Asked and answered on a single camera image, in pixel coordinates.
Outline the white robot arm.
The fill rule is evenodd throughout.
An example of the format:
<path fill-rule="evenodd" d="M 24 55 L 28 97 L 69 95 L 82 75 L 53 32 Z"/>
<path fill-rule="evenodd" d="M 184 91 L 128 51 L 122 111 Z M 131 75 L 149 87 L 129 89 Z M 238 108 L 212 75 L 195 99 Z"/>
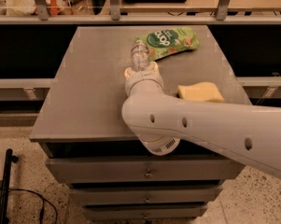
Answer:
<path fill-rule="evenodd" d="M 166 95 L 155 64 L 124 76 L 123 120 L 151 153 L 168 154 L 167 143 L 182 139 L 281 179 L 281 108 Z"/>

